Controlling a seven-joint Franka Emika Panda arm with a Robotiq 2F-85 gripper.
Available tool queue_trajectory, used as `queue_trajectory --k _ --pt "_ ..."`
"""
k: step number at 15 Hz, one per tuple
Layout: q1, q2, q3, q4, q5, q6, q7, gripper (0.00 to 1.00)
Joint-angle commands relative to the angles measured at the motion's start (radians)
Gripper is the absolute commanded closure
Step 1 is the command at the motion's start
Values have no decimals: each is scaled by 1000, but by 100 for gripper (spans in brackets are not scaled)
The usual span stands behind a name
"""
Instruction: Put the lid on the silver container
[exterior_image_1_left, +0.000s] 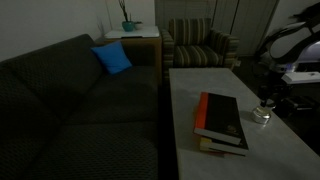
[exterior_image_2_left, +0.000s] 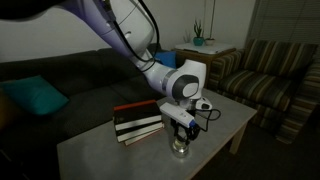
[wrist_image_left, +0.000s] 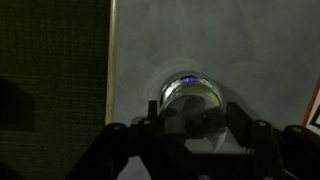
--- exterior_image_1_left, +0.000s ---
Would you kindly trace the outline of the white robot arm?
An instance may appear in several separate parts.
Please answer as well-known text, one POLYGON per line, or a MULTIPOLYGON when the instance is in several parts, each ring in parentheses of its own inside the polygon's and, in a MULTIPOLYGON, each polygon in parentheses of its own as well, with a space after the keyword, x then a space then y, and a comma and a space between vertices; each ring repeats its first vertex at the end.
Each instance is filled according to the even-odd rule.
POLYGON ((318 70, 300 72, 300 64, 318 63, 320 58, 320 3, 294 14, 297 21, 270 33, 255 55, 270 62, 269 69, 281 74, 288 85, 318 83, 318 70))

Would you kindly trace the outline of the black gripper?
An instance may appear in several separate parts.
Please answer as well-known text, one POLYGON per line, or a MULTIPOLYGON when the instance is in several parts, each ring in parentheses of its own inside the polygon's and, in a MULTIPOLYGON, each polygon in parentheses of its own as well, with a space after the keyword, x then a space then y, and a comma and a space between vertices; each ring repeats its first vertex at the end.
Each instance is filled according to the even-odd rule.
POLYGON ((282 76, 283 73, 276 72, 269 72, 266 75, 267 82, 258 88, 261 107, 266 107, 268 99, 278 102, 291 93, 293 86, 282 80, 282 76))

